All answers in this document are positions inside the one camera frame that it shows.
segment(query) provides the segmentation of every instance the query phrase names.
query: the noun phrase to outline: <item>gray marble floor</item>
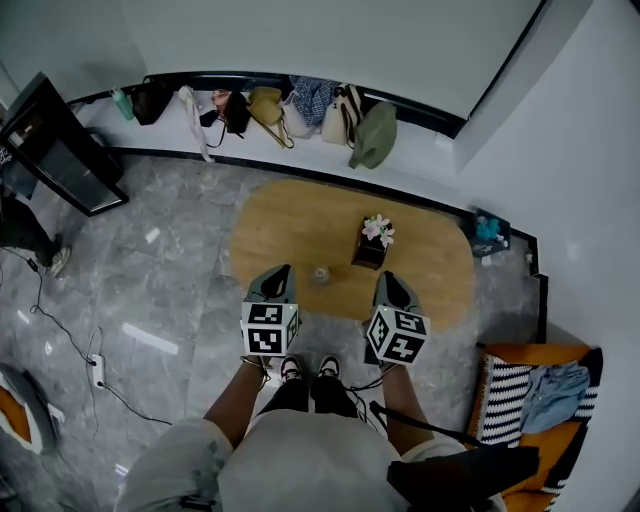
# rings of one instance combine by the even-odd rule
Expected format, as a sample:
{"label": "gray marble floor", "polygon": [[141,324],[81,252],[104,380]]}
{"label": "gray marble floor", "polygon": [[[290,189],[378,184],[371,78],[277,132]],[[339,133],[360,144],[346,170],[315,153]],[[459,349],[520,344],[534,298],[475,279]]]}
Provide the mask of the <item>gray marble floor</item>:
{"label": "gray marble floor", "polygon": [[[286,176],[190,160],[127,157],[121,186],[131,202],[87,219],[39,186],[30,206],[45,229],[73,246],[60,279],[45,278],[42,307],[86,351],[89,335],[106,358],[106,379],[138,410],[175,421],[201,415],[239,364],[243,290],[230,272],[235,220],[252,190]],[[528,277],[526,244],[483,267],[475,261],[474,301],[463,323],[433,336],[412,370],[428,418],[464,429],[478,372],[475,343],[526,342],[535,336],[538,283]],[[0,254],[0,360],[29,371],[64,412],[54,455],[36,457],[0,435],[0,464],[28,509],[111,510],[129,468],[167,427],[142,420],[111,394],[95,392],[95,415],[82,360],[66,335],[31,315],[38,277]],[[323,353],[345,361],[345,380],[366,384],[377,370],[361,364],[356,322],[305,313],[292,349],[315,368]],[[160,338],[170,352],[151,342]],[[267,386],[259,398],[273,394]],[[377,398],[372,390],[365,399]]]}

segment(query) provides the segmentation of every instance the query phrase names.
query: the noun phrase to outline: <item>black and white sneaker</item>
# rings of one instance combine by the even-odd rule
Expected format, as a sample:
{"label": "black and white sneaker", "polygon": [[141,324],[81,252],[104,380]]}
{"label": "black and white sneaker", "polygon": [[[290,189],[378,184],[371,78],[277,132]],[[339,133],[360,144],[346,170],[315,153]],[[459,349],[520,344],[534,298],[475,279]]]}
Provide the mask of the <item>black and white sneaker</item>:
{"label": "black and white sneaker", "polygon": [[302,371],[296,356],[287,356],[283,359],[282,366],[280,366],[280,377],[283,384],[292,379],[302,380]]}
{"label": "black and white sneaker", "polygon": [[340,378],[340,362],[335,356],[326,356],[320,363],[318,377],[335,377]]}

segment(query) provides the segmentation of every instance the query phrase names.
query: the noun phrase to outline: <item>power strip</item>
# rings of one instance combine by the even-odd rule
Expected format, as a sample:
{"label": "power strip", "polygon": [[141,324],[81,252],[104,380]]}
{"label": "power strip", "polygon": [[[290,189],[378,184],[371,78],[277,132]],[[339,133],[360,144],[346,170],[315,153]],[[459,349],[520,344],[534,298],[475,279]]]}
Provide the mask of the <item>power strip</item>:
{"label": "power strip", "polygon": [[91,367],[93,385],[96,388],[102,388],[104,386],[104,357],[100,354],[91,354],[89,358],[95,363]]}

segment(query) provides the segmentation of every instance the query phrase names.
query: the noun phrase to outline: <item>sneaker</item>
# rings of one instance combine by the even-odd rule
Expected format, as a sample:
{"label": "sneaker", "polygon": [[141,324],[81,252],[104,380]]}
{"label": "sneaker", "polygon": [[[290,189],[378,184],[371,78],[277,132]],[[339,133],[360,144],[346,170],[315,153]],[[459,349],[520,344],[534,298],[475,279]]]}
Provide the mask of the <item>sneaker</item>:
{"label": "sneaker", "polygon": [[69,247],[63,247],[53,257],[53,262],[50,267],[47,267],[46,272],[52,277],[58,277],[62,269],[69,262],[71,257],[71,249]]}
{"label": "sneaker", "polygon": [[327,356],[320,363],[318,377],[335,377],[340,378],[340,362],[335,356]]}
{"label": "sneaker", "polygon": [[287,356],[284,358],[282,366],[280,366],[280,377],[283,384],[291,379],[302,380],[302,371],[297,357]]}

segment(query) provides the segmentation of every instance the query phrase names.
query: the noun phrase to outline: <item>folded clothes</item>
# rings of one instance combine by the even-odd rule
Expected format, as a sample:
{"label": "folded clothes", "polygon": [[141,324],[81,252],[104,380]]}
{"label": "folded clothes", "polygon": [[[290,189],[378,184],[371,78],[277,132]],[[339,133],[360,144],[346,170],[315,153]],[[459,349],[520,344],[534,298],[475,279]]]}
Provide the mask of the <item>folded clothes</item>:
{"label": "folded clothes", "polygon": [[589,371],[576,361],[538,366],[529,374],[520,430],[535,434],[568,420],[589,387]]}

